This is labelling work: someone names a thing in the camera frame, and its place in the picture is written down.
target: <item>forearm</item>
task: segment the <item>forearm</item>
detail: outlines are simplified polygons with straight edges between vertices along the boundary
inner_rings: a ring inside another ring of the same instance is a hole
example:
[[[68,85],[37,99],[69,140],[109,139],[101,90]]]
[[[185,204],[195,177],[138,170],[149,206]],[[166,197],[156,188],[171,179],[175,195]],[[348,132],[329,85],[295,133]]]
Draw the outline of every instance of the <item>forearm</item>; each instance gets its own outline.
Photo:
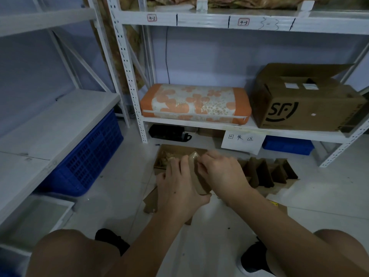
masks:
[[[238,193],[229,204],[275,255],[287,276],[369,276],[256,190]]]
[[[171,210],[154,214],[132,246],[106,276],[154,277],[183,225]]]

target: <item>black cable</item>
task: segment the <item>black cable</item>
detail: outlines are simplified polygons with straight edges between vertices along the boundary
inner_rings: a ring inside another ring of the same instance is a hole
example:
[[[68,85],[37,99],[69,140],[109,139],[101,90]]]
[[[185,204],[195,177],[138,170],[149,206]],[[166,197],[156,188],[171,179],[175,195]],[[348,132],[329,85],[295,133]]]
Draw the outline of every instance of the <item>black cable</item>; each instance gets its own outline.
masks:
[[[166,36],[165,36],[165,65],[166,65],[166,72],[168,74],[168,81],[170,84],[168,62],[166,61],[166,53],[167,53],[166,51],[167,51],[167,46],[168,46],[168,29],[169,29],[169,26],[166,27]]]

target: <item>foot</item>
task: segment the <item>foot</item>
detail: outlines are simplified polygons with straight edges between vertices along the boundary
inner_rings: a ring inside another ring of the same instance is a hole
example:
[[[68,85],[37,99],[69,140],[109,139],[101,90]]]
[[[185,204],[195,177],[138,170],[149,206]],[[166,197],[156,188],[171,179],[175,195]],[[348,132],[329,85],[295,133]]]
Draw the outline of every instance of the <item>foot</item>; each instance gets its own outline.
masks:
[[[272,274],[266,263],[266,250],[265,245],[258,238],[258,241],[237,260],[238,269],[246,276],[254,276],[261,270]]]
[[[110,229],[102,228],[99,229],[95,234],[95,240],[106,242],[117,247],[120,252],[120,256],[128,250],[129,244],[124,241],[120,236],[113,233]]]

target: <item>hand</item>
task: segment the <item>hand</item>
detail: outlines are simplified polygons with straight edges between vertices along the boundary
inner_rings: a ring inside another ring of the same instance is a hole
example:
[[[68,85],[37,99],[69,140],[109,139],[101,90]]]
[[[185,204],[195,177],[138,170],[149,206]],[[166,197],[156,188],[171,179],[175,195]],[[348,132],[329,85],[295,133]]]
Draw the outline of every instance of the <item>hand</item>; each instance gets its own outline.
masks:
[[[252,189],[235,158],[224,157],[214,150],[197,160],[200,175],[226,203],[229,204],[241,192]]]
[[[210,202],[211,194],[199,195],[192,184],[188,155],[170,158],[165,173],[156,177],[158,212],[168,210],[187,222],[201,206]]]

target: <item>sf logo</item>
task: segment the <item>sf logo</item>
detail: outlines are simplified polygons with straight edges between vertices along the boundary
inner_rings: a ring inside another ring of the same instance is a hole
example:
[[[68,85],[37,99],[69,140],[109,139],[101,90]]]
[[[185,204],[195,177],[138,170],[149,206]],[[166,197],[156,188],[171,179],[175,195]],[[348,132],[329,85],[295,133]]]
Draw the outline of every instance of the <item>sf logo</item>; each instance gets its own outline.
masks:
[[[292,103],[273,103],[273,105],[270,107],[271,112],[268,113],[268,116],[265,120],[271,121],[271,122],[278,122],[282,120],[288,119],[290,116],[293,115],[293,113],[298,108],[298,102]]]

